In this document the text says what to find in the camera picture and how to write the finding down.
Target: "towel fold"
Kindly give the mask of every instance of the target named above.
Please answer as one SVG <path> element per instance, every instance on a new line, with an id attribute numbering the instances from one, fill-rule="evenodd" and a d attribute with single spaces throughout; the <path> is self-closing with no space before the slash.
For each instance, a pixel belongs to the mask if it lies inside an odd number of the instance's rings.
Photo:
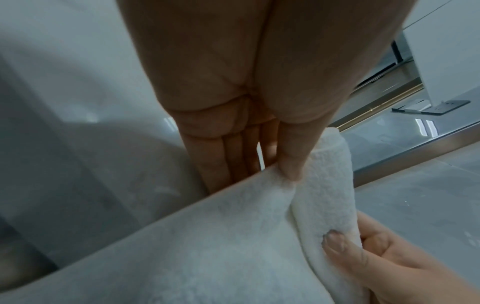
<path id="1" fill-rule="evenodd" d="M 0 304 L 366 304 L 366 290 L 343 278 L 323 253 L 330 229 L 361 245 L 350 152 L 331 128 L 299 185 L 270 167 L 0 295 Z"/>

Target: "towel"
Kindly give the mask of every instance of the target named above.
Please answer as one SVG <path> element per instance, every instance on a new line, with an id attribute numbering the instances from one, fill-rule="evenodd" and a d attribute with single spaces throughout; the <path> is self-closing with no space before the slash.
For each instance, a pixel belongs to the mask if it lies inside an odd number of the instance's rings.
<path id="1" fill-rule="evenodd" d="M 269 167 L 0 295 L 0 304 L 366 304 L 367 290 L 325 257 L 321 242 L 330 229 L 361 245 L 351 155 L 333 128 L 300 184 Z"/>

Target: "fluffy white fabric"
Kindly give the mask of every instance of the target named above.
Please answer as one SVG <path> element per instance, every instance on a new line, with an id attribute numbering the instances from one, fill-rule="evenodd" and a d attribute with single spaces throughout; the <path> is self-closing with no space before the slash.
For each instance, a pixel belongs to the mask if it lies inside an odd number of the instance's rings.
<path id="1" fill-rule="evenodd" d="M 360 244 L 350 158 L 327 129 L 300 185 L 268 168 L 0 303 L 367 303 L 321 247 L 330 229 Z"/>

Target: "human hand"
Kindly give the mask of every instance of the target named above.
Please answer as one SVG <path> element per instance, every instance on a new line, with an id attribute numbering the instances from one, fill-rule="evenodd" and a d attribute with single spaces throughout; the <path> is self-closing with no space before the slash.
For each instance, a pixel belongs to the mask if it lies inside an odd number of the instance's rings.
<path id="1" fill-rule="evenodd" d="M 118 0 L 210 192 L 304 163 L 415 0 Z"/>
<path id="2" fill-rule="evenodd" d="M 331 231 L 323 249 L 343 273 L 381 304 L 474 304 L 480 294 L 454 272 L 371 217 L 359 212 L 363 249 Z"/>

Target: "white wall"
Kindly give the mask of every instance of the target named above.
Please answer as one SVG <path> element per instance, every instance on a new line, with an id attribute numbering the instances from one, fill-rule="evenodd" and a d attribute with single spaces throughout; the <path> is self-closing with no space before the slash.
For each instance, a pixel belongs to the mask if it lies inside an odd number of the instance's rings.
<path id="1" fill-rule="evenodd" d="M 423 0 L 417 9 L 424 14 L 429 2 L 430 10 L 442 1 Z M 412 16 L 422 14 L 413 12 Z M 408 26 L 404 33 L 435 104 L 480 86 L 479 0 L 451 0 Z"/>

